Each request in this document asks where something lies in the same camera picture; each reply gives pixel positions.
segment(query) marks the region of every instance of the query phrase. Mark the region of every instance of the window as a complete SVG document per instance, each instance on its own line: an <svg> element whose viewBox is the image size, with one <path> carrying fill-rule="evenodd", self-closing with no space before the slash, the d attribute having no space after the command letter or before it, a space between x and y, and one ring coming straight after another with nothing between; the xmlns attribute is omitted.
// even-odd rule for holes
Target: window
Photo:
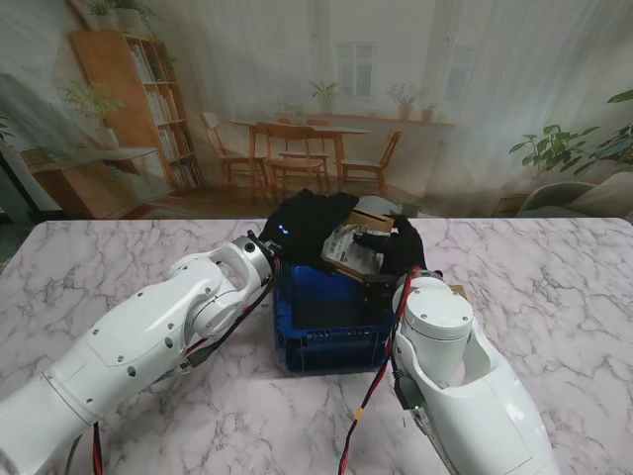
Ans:
<svg viewBox="0 0 633 475"><path fill-rule="evenodd" d="M338 83L346 96L370 97L376 72L376 46L367 43L341 43L338 52Z"/></svg>
<svg viewBox="0 0 633 475"><path fill-rule="evenodd" d="M444 91L445 101L459 102L464 98L466 82L474 60L474 47L455 45Z"/></svg>

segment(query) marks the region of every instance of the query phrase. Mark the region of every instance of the printed backdrop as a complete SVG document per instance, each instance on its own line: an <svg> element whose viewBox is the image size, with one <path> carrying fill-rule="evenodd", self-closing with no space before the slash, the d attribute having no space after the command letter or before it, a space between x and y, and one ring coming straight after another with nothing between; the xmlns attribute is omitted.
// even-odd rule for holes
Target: printed backdrop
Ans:
<svg viewBox="0 0 633 475"><path fill-rule="evenodd" d="M628 0L4 0L0 151L77 219L265 217L303 186L625 217L632 23Z"/></svg>

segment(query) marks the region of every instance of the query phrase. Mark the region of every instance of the paper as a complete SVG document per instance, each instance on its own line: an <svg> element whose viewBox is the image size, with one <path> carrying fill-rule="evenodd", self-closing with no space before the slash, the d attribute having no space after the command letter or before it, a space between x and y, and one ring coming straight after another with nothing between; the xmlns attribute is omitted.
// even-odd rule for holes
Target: paper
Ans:
<svg viewBox="0 0 633 475"><path fill-rule="evenodd" d="M355 233L389 235L365 226L339 226L325 240L322 256L360 274L378 274L383 264L383 254L358 245L354 242Z"/></svg>

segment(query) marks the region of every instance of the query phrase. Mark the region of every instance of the cable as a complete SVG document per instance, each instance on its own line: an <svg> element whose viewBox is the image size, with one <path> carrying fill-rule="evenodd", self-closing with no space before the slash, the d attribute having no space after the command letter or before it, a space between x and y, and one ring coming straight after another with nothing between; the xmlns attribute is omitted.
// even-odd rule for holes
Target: cable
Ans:
<svg viewBox="0 0 633 475"><path fill-rule="evenodd" d="M79 439L81 439L81 435L75 438L74 442L72 442L72 446L70 447L70 452L68 452L68 458L66 459L66 468L63 470L63 475L70 474L70 467L72 465L72 459L75 456L75 450L77 449L77 445L79 445Z"/></svg>
<svg viewBox="0 0 633 475"><path fill-rule="evenodd" d="M358 426L358 422L363 417L363 413L365 412L365 407L369 403L369 400L372 397L372 394L374 394L374 391L376 391L376 388L380 384L381 380L383 379L383 376L385 376L385 372L387 371L387 363L389 362L390 355L392 354L392 344L394 342L394 338L396 337L396 330L398 328L398 323L400 322L400 320L403 317L403 314L405 313L405 302L407 301L407 296L410 291L411 280L412 280L413 274L415 274L415 272L417 272L418 270L419 270L419 267L416 266L413 269L411 269L409 272L407 272L407 278L405 280L403 293L400 295L400 299L398 300L398 306L396 307L396 318L395 318L394 324L390 328L387 343L385 344L385 355L383 357L383 362L378 368L378 372L376 373L376 376L374 376L374 380L372 381L372 384L370 384L369 389L367 390L367 393L365 394L365 398L363 399L363 402L360 405L360 409L354 415L354 421L352 422L352 425L350 426L349 431L347 432L347 436L345 437L345 446L343 447L343 452L341 453L340 461L338 462L338 475L343 475L345 471L347 470L349 444L350 444L352 433L356 429L356 426Z"/></svg>
<svg viewBox="0 0 633 475"><path fill-rule="evenodd" d="M218 341L215 341L209 346L205 346L204 348L193 351L193 349L197 348L204 341L206 341L206 339L201 339L200 341L192 345L191 348L187 349L187 359L189 360L189 363L192 365L192 367L195 368L196 366L199 366L200 364L204 363L207 360L207 358L209 358L209 356L211 356L220 347L220 345L224 343L228 339L229 336L231 336L231 334L237 329L237 327L239 327L239 325L244 320L246 320L246 317L248 317L253 312L253 310L257 308L257 306L262 302L262 300L266 298L266 296L273 289L275 277L278 272L278 267L279 267L279 261L275 260L275 268L273 269L273 273L264 291L261 294L259 294L259 297L257 297L257 299L255 299L255 301L251 305L246 307L244 312L239 317L237 317L237 319L232 323L232 325L228 328L228 330L220 337L220 339L218 339Z"/></svg>
<svg viewBox="0 0 633 475"><path fill-rule="evenodd" d="M92 469L95 475L103 475L103 459L101 458L101 437L99 423L92 426Z"/></svg>

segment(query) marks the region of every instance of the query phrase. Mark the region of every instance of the wooden chair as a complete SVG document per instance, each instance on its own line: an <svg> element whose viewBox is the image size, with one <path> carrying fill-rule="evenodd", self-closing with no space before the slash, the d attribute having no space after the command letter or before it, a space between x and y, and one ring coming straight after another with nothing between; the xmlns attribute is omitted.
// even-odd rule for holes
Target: wooden chair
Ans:
<svg viewBox="0 0 633 475"><path fill-rule="evenodd" d="M384 197L387 194L387 185L385 184L385 169L389 165L389 162L394 155L394 150L396 149L396 145L398 144L398 141L400 140L402 134L403 133L401 131L389 132L389 134L387 135L387 148L385 148L385 152L383 153L383 157L381 158L379 163L363 160L343 160L341 163L343 169L343 182L347 183L348 181L350 181L350 178L353 181L376 180L378 182L378 188L380 189L380 196ZM375 173L376 177L350 177L348 175L350 171Z"/></svg>
<svg viewBox="0 0 633 475"><path fill-rule="evenodd" d="M306 174L308 187L316 182L318 192L321 192L320 170L323 162L315 159L310 152L309 138L313 130L310 127L288 126L282 124L271 124L266 122L257 123L257 133L266 137L266 163L270 166L271 190L273 198L277 199L277 172L281 171L282 195L285 197L286 184L289 177L298 175L288 175L288 172ZM303 158L273 158L271 139L281 139L287 142L303 142L306 151L301 155Z"/></svg>
<svg viewBox="0 0 633 475"><path fill-rule="evenodd" d="M251 170L248 166L248 157L242 155L237 151L228 150L225 148L225 145L220 138L220 134L218 133L218 118L213 112L203 112L201 114L202 122L205 125L205 129L207 130L207 134L209 135L209 140L211 141L211 145L213 146L218 158L220 159L221 171L222 171L222 184L223 186L230 187L232 186L232 178L233 175L241 175L241 176L250 176ZM246 165L246 168L242 166L240 168L234 168L236 165ZM264 165L263 157L255 157L255 169L256 169L256 180L255 183L259 183L259 178L263 178L263 186L262 189L268 188L268 176L266 174L266 166Z"/></svg>
<svg viewBox="0 0 633 475"><path fill-rule="evenodd" d="M288 125L290 124L290 121L288 119L279 119L277 121L279 124L285 124ZM309 126L327 126L328 122L327 121L320 121L317 119L308 119L308 125ZM325 179L325 188L327 188L327 193L329 193L330 188L329 188L329 175L327 173L327 158L329 157L329 155L327 153L325 153L325 140L321 139L320 141L321 143L321 149L322 152L318 153L318 152L312 152L311 154L311 158L315 159L315 160L321 160L321 162L323 163L323 178ZM286 151L280 152L279 153L281 156L283 156L284 158L306 158L306 153L304 151L291 151L288 150L288 141L286 141Z"/></svg>

